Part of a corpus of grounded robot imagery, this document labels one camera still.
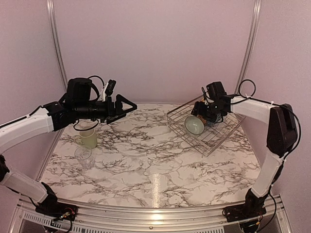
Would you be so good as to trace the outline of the white green bowl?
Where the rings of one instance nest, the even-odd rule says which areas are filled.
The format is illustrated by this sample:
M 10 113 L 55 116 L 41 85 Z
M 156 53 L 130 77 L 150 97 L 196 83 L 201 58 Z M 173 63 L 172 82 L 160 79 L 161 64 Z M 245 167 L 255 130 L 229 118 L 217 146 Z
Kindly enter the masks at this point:
M 201 119 L 196 116 L 188 116 L 184 122 L 188 132 L 194 135 L 200 135 L 204 132 L 205 126 Z

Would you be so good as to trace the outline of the pale green mug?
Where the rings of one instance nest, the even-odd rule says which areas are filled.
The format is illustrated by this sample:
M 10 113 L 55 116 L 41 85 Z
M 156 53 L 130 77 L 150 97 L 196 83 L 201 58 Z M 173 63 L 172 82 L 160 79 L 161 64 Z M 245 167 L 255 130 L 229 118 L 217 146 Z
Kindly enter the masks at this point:
M 79 131 L 79 134 L 74 138 L 74 142 L 81 146 L 90 147 L 91 149 L 96 148 L 98 141 L 95 129 Z

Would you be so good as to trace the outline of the clear drinking glass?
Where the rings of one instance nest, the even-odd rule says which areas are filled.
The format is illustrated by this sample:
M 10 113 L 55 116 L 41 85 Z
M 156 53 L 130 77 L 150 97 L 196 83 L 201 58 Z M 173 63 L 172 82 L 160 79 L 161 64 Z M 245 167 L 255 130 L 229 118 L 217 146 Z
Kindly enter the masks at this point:
M 95 160 L 92 154 L 92 149 L 90 147 L 78 147 L 75 150 L 74 156 L 83 168 L 92 169 L 94 167 Z

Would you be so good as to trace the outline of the blue polka dot plate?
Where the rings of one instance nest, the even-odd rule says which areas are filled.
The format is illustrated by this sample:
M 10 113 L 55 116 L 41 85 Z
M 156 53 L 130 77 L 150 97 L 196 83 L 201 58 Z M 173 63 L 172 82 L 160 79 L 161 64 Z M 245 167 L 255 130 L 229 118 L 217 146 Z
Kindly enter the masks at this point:
M 210 118 L 207 120 L 207 125 L 212 127 L 213 125 L 215 124 L 219 124 L 219 123 L 222 123 L 224 120 L 223 116 L 221 115 L 217 115 L 216 117 L 214 118 Z

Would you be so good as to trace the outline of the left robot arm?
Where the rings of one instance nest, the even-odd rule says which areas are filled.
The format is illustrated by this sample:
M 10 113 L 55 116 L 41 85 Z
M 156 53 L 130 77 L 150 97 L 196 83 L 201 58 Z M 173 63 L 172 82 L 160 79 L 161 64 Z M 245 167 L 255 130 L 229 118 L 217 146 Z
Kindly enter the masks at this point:
M 98 123 L 110 124 L 137 109 L 137 105 L 122 95 L 116 95 L 113 101 L 115 80 L 103 83 L 102 90 L 88 78 L 70 79 L 66 93 L 59 101 L 38 106 L 30 114 L 2 124 L 0 127 L 0 152 L 41 134 L 56 132 L 80 119 L 89 119 Z M 4 156 L 0 157 L 0 184 L 21 193 L 43 208 L 51 216 L 61 212 L 52 189 L 6 165 Z

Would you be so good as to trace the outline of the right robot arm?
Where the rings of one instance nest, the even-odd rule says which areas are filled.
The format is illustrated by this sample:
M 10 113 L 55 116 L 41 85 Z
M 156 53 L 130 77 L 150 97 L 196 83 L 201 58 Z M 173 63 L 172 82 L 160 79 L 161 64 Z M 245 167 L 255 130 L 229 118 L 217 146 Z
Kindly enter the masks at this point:
M 253 95 L 227 94 L 221 82 L 213 82 L 202 88 L 203 101 L 197 101 L 191 111 L 196 118 L 193 126 L 185 123 L 192 134 L 201 134 L 199 125 L 217 124 L 229 114 L 238 114 L 267 124 L 267 154 L 261 171 L 241 206 L 244 217 L 252 217 L 278 180 L 287 158 L 298 146 L 301 125 L 289 104 L 276 104 L 259 100 Z

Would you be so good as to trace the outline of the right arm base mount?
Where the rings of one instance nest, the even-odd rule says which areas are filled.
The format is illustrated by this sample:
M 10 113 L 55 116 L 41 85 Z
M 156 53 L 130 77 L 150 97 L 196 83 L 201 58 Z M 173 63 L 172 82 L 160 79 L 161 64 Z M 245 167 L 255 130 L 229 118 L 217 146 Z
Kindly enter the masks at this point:
M 227 222 L 245 220 L 266 214 L 265 206 L 256 207 L 254 210 L 247 210 L 245 204 L 227 206 L 223 209 L 222 214 Z

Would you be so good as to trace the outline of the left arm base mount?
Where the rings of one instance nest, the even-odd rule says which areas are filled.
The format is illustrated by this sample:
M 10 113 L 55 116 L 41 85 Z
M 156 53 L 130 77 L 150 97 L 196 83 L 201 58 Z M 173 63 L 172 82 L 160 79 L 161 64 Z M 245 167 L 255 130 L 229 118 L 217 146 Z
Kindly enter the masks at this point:
M 78 207 L 76 205 L 66 204 L 66 203 L 52 203 L 49 205 L 38 205 L 35 211 L 47 216 L 51 216 L 60 220 L 64 218 L 65 220 L 74 221 L 76 218 Z

